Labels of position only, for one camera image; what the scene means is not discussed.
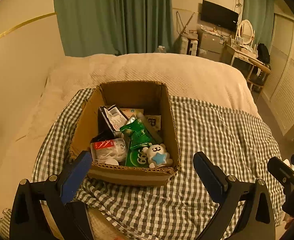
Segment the clear floss pick container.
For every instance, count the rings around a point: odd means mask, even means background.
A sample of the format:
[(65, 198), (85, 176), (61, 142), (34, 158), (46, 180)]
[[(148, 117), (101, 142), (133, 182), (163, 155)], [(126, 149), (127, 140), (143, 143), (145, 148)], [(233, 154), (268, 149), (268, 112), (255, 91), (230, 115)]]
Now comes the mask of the clear floss pick container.
[(126, 142), (121, 138), (91, 142), (90, 149), (98, 163), (119, 165), (127, 157)]

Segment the white bear figurine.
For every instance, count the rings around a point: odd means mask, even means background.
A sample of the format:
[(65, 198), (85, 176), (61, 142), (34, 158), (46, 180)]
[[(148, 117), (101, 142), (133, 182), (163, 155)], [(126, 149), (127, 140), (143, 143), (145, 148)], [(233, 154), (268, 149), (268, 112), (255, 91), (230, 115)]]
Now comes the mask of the white bear figurine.
[(169, 167), (173, 164), (164, 144), (143, 147), (142, 152), (148, 158), (149, 168)]

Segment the green snack packet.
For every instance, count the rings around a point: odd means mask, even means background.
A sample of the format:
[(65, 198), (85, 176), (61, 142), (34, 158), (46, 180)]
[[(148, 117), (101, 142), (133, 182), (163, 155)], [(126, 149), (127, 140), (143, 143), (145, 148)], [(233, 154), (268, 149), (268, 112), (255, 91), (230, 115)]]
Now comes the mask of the green snack packet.
[(122, 126), (120, 131), (130, 139), (132, 146), (140, 144), (149, 144), (150, 146), (156, 143), (155, 139), (152, 137), (140, 118), (135, 119), (130, 124)]

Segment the green round label pack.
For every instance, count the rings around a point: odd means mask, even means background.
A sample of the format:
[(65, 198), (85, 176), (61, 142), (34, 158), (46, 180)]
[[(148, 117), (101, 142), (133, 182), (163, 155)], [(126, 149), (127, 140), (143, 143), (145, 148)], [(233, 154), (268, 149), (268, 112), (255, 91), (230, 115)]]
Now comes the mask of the green round label pack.
[(125, 160), (125, 166), (143, 168), (149, 167), (147, 155), (142, 150), (144, 147), (148, 146), (149, 144), (140, 144), (132, 146), (132, 144), (130, 143)]

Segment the brown cardboard box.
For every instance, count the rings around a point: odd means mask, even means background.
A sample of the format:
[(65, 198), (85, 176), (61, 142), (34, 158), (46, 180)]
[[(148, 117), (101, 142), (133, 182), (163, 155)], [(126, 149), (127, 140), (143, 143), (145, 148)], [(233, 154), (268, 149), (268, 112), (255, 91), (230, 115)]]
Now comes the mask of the brown cardboard box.
[(165, 185), (181, 166), (168, 88), (155, 81), (98, 85), (81, 107), (69, 152), (89, 150), (91, 178), (127, 186)]

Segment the white louvered wardrobe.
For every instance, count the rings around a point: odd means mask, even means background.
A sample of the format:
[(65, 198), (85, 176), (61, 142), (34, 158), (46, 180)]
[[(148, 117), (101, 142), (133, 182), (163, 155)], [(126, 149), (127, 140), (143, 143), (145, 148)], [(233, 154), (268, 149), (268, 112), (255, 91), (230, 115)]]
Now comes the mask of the white louvered wardrobe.
[(274, 15), (270, 57), (272, 72), (266, 81), (263, 98), (282, 135), (294, 140), (294, 19)]

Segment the beige carton in box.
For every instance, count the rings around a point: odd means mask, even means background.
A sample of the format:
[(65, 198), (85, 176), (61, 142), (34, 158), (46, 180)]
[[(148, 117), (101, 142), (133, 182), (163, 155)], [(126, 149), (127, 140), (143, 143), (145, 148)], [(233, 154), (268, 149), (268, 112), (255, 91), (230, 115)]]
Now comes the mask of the beige carton in box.
[(120, 110), (122, 111), (122, 113), (124, 113), (124, 115), (129, 119), (131, 116), (133, 115), (137, 115), (138, 112), (140, 113), (144, 113), (144, 110), (141, 108), (120, 108)]

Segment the wooden vanity table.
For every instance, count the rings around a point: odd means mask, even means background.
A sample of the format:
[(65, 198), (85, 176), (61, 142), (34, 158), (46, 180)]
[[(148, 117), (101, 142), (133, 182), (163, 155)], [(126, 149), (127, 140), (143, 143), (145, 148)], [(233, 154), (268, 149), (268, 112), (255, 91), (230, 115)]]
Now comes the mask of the wooden vanity table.
[(250, 91), (262, 92), (271, 67), (258, 59), (242, 53), (236, 48), (225, 44), (220, 57), (220, 62), (228, 64), (241, 72)]

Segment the cream bed blanket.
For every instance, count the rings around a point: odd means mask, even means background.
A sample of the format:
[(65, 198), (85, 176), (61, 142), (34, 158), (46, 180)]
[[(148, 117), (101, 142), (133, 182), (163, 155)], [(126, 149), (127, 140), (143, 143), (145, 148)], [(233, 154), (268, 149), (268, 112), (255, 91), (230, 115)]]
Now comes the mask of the cream bed blanket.
[(0, 168), (0, 234), (8, 238), (9, 210), (20, 179), (31, 178), (45, 136), (63, 108), (83, 88), (109, 81), (146, 80), (165, 83), (170, 95), (238, 109), (258, 116), (242, 74), (235, 68), (178, 54), (96, 54), (64, 57), (48, 75), (43, 95), (23, 117)]

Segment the black backpack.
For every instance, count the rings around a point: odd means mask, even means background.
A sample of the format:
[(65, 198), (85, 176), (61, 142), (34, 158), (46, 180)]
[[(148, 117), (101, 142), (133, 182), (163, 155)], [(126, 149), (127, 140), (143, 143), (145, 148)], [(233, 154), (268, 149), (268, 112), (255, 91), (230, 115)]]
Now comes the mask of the black backpack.
[(264, 64), (270, 63), (270, 54), (268, 52), (267, 46), (265, 46), (263, 43), (259, 43), (257, 46), (257, 52), (259, 61), (263, 62)]

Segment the gray drawer cabinet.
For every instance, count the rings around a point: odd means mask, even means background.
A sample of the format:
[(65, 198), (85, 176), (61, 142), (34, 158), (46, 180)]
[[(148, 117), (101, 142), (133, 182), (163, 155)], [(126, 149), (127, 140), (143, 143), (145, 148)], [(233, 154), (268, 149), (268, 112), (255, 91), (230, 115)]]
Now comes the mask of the gray drawer cabinet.
[(223, 50), (223, 38), (205, 31), (198, 31), (197, 56), (219, 62)]

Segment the white vanity mirror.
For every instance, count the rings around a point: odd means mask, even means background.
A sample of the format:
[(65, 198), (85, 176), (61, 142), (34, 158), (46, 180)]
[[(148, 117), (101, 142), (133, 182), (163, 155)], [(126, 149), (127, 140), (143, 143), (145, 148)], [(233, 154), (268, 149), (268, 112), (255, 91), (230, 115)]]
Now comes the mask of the white vanity mirror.
[(251, 45), (254, 41), (255, 31), (249, 20), (243, 20), (238, 24), (235, 39), (240, 45)]

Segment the green curtain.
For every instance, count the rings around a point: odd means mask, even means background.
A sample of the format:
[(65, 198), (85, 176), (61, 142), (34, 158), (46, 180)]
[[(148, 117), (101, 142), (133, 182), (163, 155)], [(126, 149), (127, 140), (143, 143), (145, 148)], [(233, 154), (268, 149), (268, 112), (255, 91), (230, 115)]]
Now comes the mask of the green curtain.
[(153, 53), (172, 51), (171, 0), (54, 0), (64, 53)]
[(255, 31), (254, 44), (271, 45), (274, 23), (274, 0), (244, 0), (243, 20), (249, 20)]

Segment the green curtain right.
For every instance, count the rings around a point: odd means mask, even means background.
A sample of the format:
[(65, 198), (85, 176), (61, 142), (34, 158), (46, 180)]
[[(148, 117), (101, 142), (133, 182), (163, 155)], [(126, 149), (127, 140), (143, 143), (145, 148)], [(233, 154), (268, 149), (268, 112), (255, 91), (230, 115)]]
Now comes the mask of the green curtain right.
[(274, 0), (244, 0), (243, 20), (249, 20), (255, 31), (254, 44), (271, 45), (274, 23)]

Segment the black wall television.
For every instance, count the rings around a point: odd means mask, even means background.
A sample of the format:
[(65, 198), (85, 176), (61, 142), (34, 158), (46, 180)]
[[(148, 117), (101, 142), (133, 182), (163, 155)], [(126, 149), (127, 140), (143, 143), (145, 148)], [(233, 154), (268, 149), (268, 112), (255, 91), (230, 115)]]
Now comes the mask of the black wall television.
[(238, 18), (239, 15), (235, 11), (206, 0), (202, 2), (201, 21), (235, 32)]

